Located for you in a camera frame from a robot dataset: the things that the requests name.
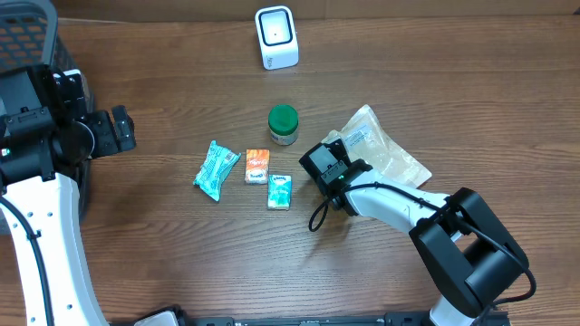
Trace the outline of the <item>white pouch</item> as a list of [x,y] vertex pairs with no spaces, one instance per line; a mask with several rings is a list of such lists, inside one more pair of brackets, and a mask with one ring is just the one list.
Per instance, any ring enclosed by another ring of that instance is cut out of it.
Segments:
[[387,135],[368,104],[357,110],[341,130],[331,130],[322,142],[337,139],[345,145],[351,161],[361,158],[395,182],[417,188],[432,177],[427,168]]

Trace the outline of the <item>green round lid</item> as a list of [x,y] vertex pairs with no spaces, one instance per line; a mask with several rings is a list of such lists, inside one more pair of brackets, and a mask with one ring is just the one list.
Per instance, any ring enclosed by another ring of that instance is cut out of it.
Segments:
[[268,114],[271,139],[278,145],[289,146],[298,138],[299,116],[294,107],[280,104]]

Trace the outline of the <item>orange snack packet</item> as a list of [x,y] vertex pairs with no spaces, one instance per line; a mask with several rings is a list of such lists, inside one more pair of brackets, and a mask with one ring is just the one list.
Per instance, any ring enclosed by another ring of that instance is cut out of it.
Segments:
[[268,149],[248,149],[246,151],[245,182],[250,185],[266,184],[269,162],[270,151]]

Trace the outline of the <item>teal snack packet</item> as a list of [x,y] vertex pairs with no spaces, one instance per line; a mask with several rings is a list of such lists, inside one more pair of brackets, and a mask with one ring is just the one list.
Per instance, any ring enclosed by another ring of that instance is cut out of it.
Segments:
[[240,153],[235,153],[212,140],[193,185],[198,186],[206,195],[218,202],[222,185],[240,157]]

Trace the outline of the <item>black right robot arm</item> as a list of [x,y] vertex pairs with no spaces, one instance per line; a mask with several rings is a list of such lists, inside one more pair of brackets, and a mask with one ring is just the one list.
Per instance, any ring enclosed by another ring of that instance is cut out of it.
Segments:
[[507,325],[498,306],[531,298],[537,281],[527,255],[486,201],[461,188],[452,195],[404,186],[365,160],[352,160],[341,140],[319,143],[299,160],[323,203],[309,230],[317,231],[329,207],[371,217],[413,242],[441,297],[417,325]]

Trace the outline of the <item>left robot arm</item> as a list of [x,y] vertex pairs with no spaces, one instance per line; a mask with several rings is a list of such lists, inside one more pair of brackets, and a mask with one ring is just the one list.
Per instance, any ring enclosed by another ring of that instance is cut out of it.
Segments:
[[37,64],[1,76],[1,211],[30,325],[105,325],[80,230],[83,164],[135,148],[126,109],[86,110],[82,75]]

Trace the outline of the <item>white barcode scanner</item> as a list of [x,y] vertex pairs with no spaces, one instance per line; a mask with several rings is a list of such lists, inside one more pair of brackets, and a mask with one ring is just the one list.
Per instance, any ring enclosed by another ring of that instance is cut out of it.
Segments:
[[255,14],[258,44],[266,70],[292,67],[299,62],[299,46],[292,11],[285,5],[259,9]]

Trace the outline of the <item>grey plastic mesh basket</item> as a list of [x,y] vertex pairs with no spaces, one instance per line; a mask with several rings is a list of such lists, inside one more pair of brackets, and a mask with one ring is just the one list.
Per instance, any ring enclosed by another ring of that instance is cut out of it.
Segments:
[[75,141],[64,128],[90,129],[102,112],[85,76],[58,35],[58,15],[49,1],[1,4],[1,186],[42,176],[39,161],[52,153],[50,172],[77,182],[79,218],[90,202],[89,161],[69,162]]

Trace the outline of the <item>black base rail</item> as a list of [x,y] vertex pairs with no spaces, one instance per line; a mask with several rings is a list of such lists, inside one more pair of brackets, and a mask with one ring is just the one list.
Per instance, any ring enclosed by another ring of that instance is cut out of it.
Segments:
[[388,312],[383,316],[233,319],[190,318],[194,326],[421,326],[429,325],[427,312]]

